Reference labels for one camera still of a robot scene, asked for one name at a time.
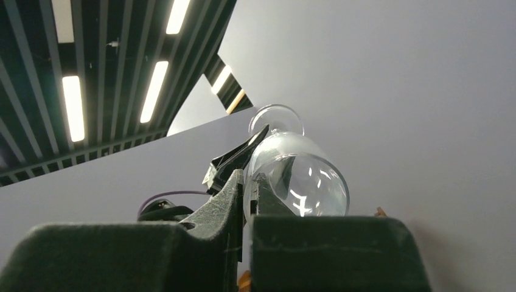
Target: ceiling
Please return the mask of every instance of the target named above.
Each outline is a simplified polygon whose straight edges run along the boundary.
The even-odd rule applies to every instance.
[[[51,0],[0,1],[0,186],[165,137],[202,75],[213,85],[235,0],[191,0],[165,34],[173,1],[72,0],[74,43],[58,43]],[[106,44],[118,41],[120,46]],[[139,117],[157,61],[169,61],[152,119]],[[61,80],[78,75],[85,138],[72,142]],[[230,75],[224,108],[241,90]],[[244,96],[236,113],[252,104]]]
[[[514,0],[239,1],[219,56],[255,106],[298,112],[350,214],[409,227],[434,290],[512,291],[515,19]]]

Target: clear glass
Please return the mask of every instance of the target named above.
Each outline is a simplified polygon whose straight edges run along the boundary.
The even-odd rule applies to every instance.
[[[255,117],[260,119],[260,111]],[[253,118],[249,132],[253,133],[257,119]],[[245,216],[250,219],[252,197],[251,180],[263,173],[274,194],[298,216],[344,216],[349,208],[349,191],[346,181],[327,155],[309,138],[292,131],[281,131],[286,123],[271,123],[271,136],[258,145],[248,164],[247,183],[244,191]],[[290,122],[296,126],[302,123]]]
[[[269,125],[269,134],[293,132],[305,135],[305,128],[298,114],[286,105],[267,105],[259,109],[249,123],[249,135]]]

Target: ceiling slat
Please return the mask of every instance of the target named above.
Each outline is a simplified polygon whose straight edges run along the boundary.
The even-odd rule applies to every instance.
[[[72,1],[72,20],[74,23],[75,59],[77,60],[77,76],[80,80],[82,97],[82,115],[84,120],[84,147],[88,147],[88,93],[86,92],[86,70],[84,65],[84,37],[82,28],[82,0]]]
[[[29,175],[29,178],[35,178],[36,177],[34,175],[34,172],[32,171],[32,169],[27,169],[25,172]]]
[[[7,141],[7,145],[9,145],[11,150],[13,150],[16,158],[18,158],[18,161],[20,163],[25,163],[25,157],[21,153],[21,150],[18,148],[18,146],[17,146],[13,136],[11,135],[11,133],[9,132],[7,127],[5,126],[4,120],[2,120],[1,117],[0,117],[0,132],[2,133],[2,136]]]
[[[66,122],[66,105],[65,94],[63,92],[63,74],[61,71],[61,60],[59,59],[59,50],[57,47],[57,36],[55,35],[54,13],[52,11],[51,0],[40,0],[41,12],[43,14],[43,26],[47,36],[49,45],[50,58],[52,60],[52,72],[54,73],[55,85],[57,94],[59,96],[59,105],[61,108],[61,115],[63,118],[64,132],[66,133],[66,140],[68,142],[68,150],[73,151],[74,143],[70,138],[70,127]]]
[[[198,21],[195,24],[195,28],[193,29],[192,34],[190,35],[190,41],[188,42],[188,45],[187,45],[187,48],[186,48],[186,53],[185,53],[185,55],[182,56],[181,63],[179,65],[179,67],[176,69],[177,70],[176,74],[174,74],[174,81],[173,81],[172,85],[170,86],[169,93],[166,96],[165,106],[163,106],[162,108],[158,109],[159,110],[159,117],[158,117],[157,123],[155,123],[157,128],[159,128],[161,122],[163,121],[163,116],[165,115],[165,112],[167,111],[167,108],[169,108],[169,104],[170,104],[170,101],[172,99],[172,96],[174,96],[173,93],[177,90],[176,87],[177,87],[177,84],[179,82],[179,79],[184,74],[184,72],[183,72],[184,65],[186,64],[186,60],[188,59],[188,56],[189,56],[189,54],[192,51],[192,47],[194,46],[194,42],[195,42],[195,39],[197,38],[197,35],[199,34],[199,31],[200,31],[201,26],[203,24],[203,20],[205,19],[204,16],[206,15],[206,13],[208,11],[210,3],[211,3],[211,1],[204,1],[203,9],[202,9],[200,15],[198,16]],[[176,102],[174,102],[174,108],[176,106],[178,106],[179,100],[183,96],[182,94],[183,94],[183,91],[184,91],[184,87],[189,82],[190,78],[192,77],[192,74],[194,73],[194,69],[195,69],[197,63],[199,62],[200,57],[203,54],[203,51],[204,51],[204,48],[206,47],[207,41],[209,39],[209,36],[211,35],[211,32],[213,31],[214,24],[217,23],[217,19],[220,16],[220,12],[222,11],[222,7],[224,7],[225,3],[226,3],[226,1],[221,1],[220,5],[219,5],[219,8],[217,10],[217,13],[215,14],[214,18],[212,19],[210,28],[207,31],[206,35],[204,36],[204,40],[203,40],[203,42],[201,44],[201,47],[196,50],[197,56],[195,57],[195,61],[193,62],[193,64],[191,66],[189,66],[190,70],[189,70],[189,72],[187,74],[185,82],[183,83],[183,87],[180,90],[180,94],[177,95],[178,98],[176,99]]]
[[[215,40],[215,43],[214,43],[213,47],[211,48],[210,52],[208,53],[206,61],[204,62],[204,65],[201,68],[200,72],[204,72],[206,70],[206,68],[207,68],[207,66],[209,64],[209,60],[215,55],[215,52],[218,49],[218,45],[220,44],[220,42],[222,42],[222,38],[224,36],[224,33],[226,32],[226,28],[227,28],[227,26],[229,24],[229,19],[230,19],[230,17],[228,17],[224,21],[224,25],[221,28],[221,30],[218,32],[217,39]],[[179,111],[179,108],[177,106],[174,107],[172,112],[169,114],[169,116],[165,120],[163,120],[161,122],[161,125],[166,126],[167,128],[170,127],[170,124],[172,124],[172,120],[174,119],[174,117],[176,116],[178,111]]]
[[[43,164],[42,167],[43,167],[43,172],[45,174],[50,173],[50,170],[48,169],[48,165],[47,164]]]
[[[7,168],[7,162],[4,160],[4,157],[0,155],[0,169],[6,169]]]
[[[9,178],[11,179],[11,181],[13,181],[13,183],[19,182],[19,179],[16,177],[16,175],[14,175],[14,173],[9,174]]]
[[[38,157],[38,158],[43,157],[43,154],[41,153],[41,149],[38,144],[38,141],[36,140],[36,137],[34,136],[34,132],[32,131],[32,128],[30,127],[29,120],[27,119],[27,115],[25,115],[25,111],[23,110],[23,107],[21,106],[18,95],[16,94],[13,83],[11,82],[11,79],[9,78],[9,75],[7,73],[7,70],[5,69],[4,62],[2,61],[1,57],[0,57],[0,81],[4,85],[5,91],[7,92],[7,96],[9,97],[9,100],[11,101],[11,104],[13,105],[13,107],[15,109],[15,113],[18,116],[18,119],[21,123],[21,126],[23,127],[23,130],[25,131],[25,134],[27,135],[27,138],[29,138],[30,145],[32,146],[32,149],[34,150],[36,157]]]
[[[122,91],[122,80],[124,79],[125,54],[127,52],[127,40],[129,39],[129,29],[131,24],[131,13],[133,10],[133,0],[124,2],[124,20],[122,21],[122,39],[118,56],[118,70],[116,72],[116,86],[114,92],[113,116],[111,117],[111,141],[114,140],[116,132],[116,122],[118,120],[118,108],[120,107],[120,92]]]
[[[205,72],[205,75],[206,75],[206,79],[208,79],[209,83],[213,86],[213,83],[215,83],[215,72],[217,71],[217,68],[220,67],[220,63],[222,63],[222,60],[218,57],[218,55],[216,55],[216,57],[214,57],[213,59],[215,59],[215,63],[213,64],[213,66],[211,68],[209,68],[209,72]]]
[[[25,34],[25,30],[23,29],[23,24],[21,22],[21,17],[19,15],[18,6],[16,5],[15,1],[6,1],[5,7],[7,9],[7,14],[9,15],[9,21],[11,22],[11,26],[13,27],[16,42],[18,43],[23,63],[25,64],[25,69],[29,76],[29,81],[32,86],[32,90],[34,91],[34,96],[36,97],[36,102],[38,104],[41,117],[43,118],[43,124],[48,135],[50,144],[52,146],[52,151],[54,152],[54,154],[59,154],[57,141],[55,140],[55,134],[52,129],[50,116],[47,110],[47,106],[45,104],[45,100],[43,98],[40,80],[38,79],[36,67],[34,66],[34,60],[32,59],[32,53],[30,52],[29,43],[27,42],[27,36]]]
[[[136,66],[134,67],[134,75],[133,82],[131,83],[131,91],[129,93],[129,102],[127,103],[127,112],[125,113],[124,120],[124,132],[122,133],[122,137],[127,135],[127,130],[129,129],[129,121],[131,119],[132,108],[134,105],[134,98],[136,97],[136,88],[138,87],[138,79],[140,76],[140,70],[142,69],[142,62],[145,54],[145,45],[147,44],[148,32],[150,28],[150,23],[152,20],[152,13],[154,11],[154,4],[156,0],[149,0],[147,3],[147,11],[145,12],[145,20],[144,26],[142,29],[142,36],[140,38],[140,43],[138,46],[138,56],[136,57]]]
[[[104,82],[106,74],[106,39],[108,37],[108,5],[109,0],[101,0],[99,15],[99,93],[97,98],[97,143],[102,143],[102,127],[104,117]]]

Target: clamp jaw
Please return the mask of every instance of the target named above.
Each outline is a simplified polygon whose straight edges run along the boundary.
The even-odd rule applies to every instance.
[[[265,125],[259,132],[252,135],[247,141],[237,148],[214,158],[203,179],[203,184],[208,187],[206,191],[210,195],[216,195],[221,191],[229,177],[236,169],[245,169],[256,147],[265,139],[269,132],[269,125]]]

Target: slatted ceiling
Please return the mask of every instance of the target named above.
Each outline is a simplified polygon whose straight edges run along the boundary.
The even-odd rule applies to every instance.
[[[220,94],[220,96],[221,96],[220,101],[222,102],[222,104],[224,105],[225,108],[227,108],[231,104],[233,99],[237,96],[237,94],[242,89],[240,87],[239,83],[237,82],[237,80],[235,80],[235,78],[232,78],[229,81],[231,81],[231,82],[226,87],[228,90],[221,92],[221,94]]]
[[[172,1],[73,0],[75,42],[58,44],[51,0],[2,2],[0,162],[7,167],[0,184],[166,137],[201,74],[223,66],[217,51],[234,5],[192,0],[181,32],[170,36],[164,31]],[[106,46],[117,38],[118,48]],[[140,125],[157,60],[169,60],[170,72],[152,120]],[[82,87],[85,140],[76,143],[66,117],[65,75],[78,75]]]
[[[217,56],[217,58],[220,61],[217,62],[217,64],[211,69],[210,72],[208,72],[208,75],[206,76],[211,86],[215,84],[215,81],[217,80],[218,76],[220,75],[224,67],[226,67],[226,64],[220,59],[220,57]]]
[[[7,162],[4,160],[2,156],[0,156],[0,169],[7,168]]]
[[[197,50],[196,50],[197,54],[190,56],[190,62],[187,67],[188,70],[186,71],[187,73],[185,75],[182,75],[182,76],[185,76],[184,78],[180,78],[180,83],[183,85],[182,85],[182,87],[180,87],[178,93],[173,98],[175,101],[172,106],[170,118],[166,119],[168,126],[170,126],[170,124],[168,123],[168,120],[170,120],[170,121],[173,120],[173,118],[175,117],[175,115],[177,114],[179,109],[181,108],[181,105],[184,103],[188,92],[190,92],[192,90],[192,88],[195,86],[195,83],[197,82],[200,75],[205,70],[206,66],[209,63],[209,60],[212,58],[211,57],[212,51],[216,47],[218,47],[218,44],[220,44],[220,42],[218,42],[218,38],[217,38],[215,40],[215,43],[214,43],[212,49],[206,51],[207,44],[209,44],[209,41],[210,41],[210,36],[212,35],[212,32],[216,28],[217,24],[220,25],[220,23],[222,23],[223,25],[225,25],[225,23],[227,23],[226,21],[229,19],[229,16],[228,16],[227,18],[222,19],[223,22],[219,21],[219,20],[221,20],[221,16],[224,13],[224,9],[226,9],[226,11],[228,11],[229,15],[230,15],[233,10],[233,7],[234,7],[234,3],[232,1],[215,1],[214,4],[215,4],[215,6],[212,5],[213,10],[215,11],[214,17],[212,17],[211,19],[207,18],[203,22],[203,25],[204,25],[205,29],[208,31],[208,33],[205,34],[204,37],[197,40],[197,43],[195,44],[195,47],[197,48]],[[225,29],[220,30],[218,37],[220,37],[224,31],[225,31]],[[168,104],[166,104],[163,107],[162,113],[158,120],[158,123],[160,123],[160,122],[162,123],[163,115],[165,114],[165,111],[167,108],[169,108]]]
[[[218,31],[219,33],[218,33],[218,35],[212,34],[210,36],[208,43],[211,45],[211,49],[206,49],[205,54],[207,54],[207,55],[204,58],[204,60],[211,60],[212,58],[219,58],[215,52],[220,47],[220,43],[222,42],[222,38],[223,38],[223,32],[226,31],[227,25],[229,23],[229,16],[231,15],[233,8],[234,8],[234,1],[228,3],[226,5],[225,9],[222,11],[221,19],[219,19],[217,21],[217,23],[215,24],[215,30]],[[206,72],[206,68],[207,68],[208,64],[209,64],[209,61],[200,63],[198,65],[200,68],[199,72],[200,73]],[[177,115],[183,102],[184,102],[184,100],[180,100],[180,102],[177,103],[177,105],[170,110],[170,114],[167,116],[166,119],[164,119],[162,121],[162,125],[163,124],[166,125],[167,128],[170,127],[170,125],[172,124],[172,120]]]
[[[233,77],[233,74],[230,74],[226,79],[226,82],[224,82],[222,88],[220,88],[220,90],[218,91],[218,96],[220,97],[222,103],[224,103],[224,99],[226,98],[226,96],[229,95],[229,91],[233,89],[235,83],[238,84],[235,80],[235,77]]]
[[[141,4],[142,2],[143,1],[137,1],[136,5]],[[130,117],[133,115],[133,108],[134,108],[133,105],[134,105],[134,99],[136,97],[138,78],[140,76],[142,63],[144,61],[145,44],[147,43],[147,39],[148,39],[148,35],[149,35],[149,30],[150,30],[152,14],[154,11],[155,3],[156,3],[155,0],[149,0],[149,1],[147,1],[146,7],[136,7],[135,8],[135,9],[138,9],[137,11],[139,11],[139,12],[141,12],[141,11],[143,11],[143,9],[145,9],[144,10],[145,16],[143,18],[143,25],[141,26],[141,35],[140,35],[139,39],[137,36],[134,36],[134,38],[130,38],[131,43],[136,44],[138,41],[139,45],[138,45],[138,47],[133,48],[134,51],[135,52],[137,51],[137,52],[136,52],[136,54],[132,54],[132,55],[136,56],[136,59],[134,60],[134,69],[132,70],[133,76],[132,76],[132,82],[130,83],[131,86],[130,86],[130,91],[128,94],[128,102],[124,103],[127,105],[127,107],[125,110],[125,115],[122,115],[124,117],[124,127],[122,129],[122,136],[125,136],[127,134]],[[144,15],[144,14],[138,13],[138,15],[135,15],[134,16],[135,22],[140,22],[141,19],[139,19],[140,21],[138,21],[138,20],[136,20],[136,18],[138,16],[142,16],[142,15]]]

